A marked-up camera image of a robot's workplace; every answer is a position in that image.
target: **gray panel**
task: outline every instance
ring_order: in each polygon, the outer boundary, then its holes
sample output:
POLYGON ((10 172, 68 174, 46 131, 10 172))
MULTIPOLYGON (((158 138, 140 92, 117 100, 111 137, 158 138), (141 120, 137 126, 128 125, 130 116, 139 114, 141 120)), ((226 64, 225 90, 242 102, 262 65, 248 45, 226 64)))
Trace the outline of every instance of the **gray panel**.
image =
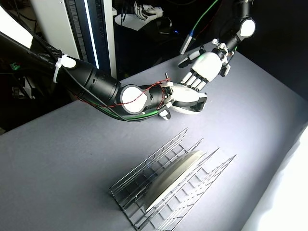
MULTIPOLYGON (((189 69, 177 68, 181 58, 123 82, 150 84, 166 70, 179 81, 189 69)), ((204 137, 200 149, 237 156, 177 230, 239 230, 308 121, 308 104, 240 54, 205 90, 197 116, 127 123, 74 102, 0 136, 1 230, 133 230, 109 187, 186 127, 184 147, 204 137)))

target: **tabletop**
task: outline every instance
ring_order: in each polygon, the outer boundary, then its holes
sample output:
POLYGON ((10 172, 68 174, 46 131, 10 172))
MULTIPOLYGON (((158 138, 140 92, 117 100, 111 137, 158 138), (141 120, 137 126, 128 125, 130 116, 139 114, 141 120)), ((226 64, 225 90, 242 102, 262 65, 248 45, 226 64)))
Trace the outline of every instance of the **tabletop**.
MULTIPOLYGON (((122 81, 178 82, 183 56, 122 81)), ((0 136, 0 230, 132 231, 110 186, 185 128, 198 149, 237 155, 176 230, 237 231, 308 121, 308 103, 239 54, 204 91, 198 115, 171 111, 140 123, 117 121, 76 101, 0 136)))

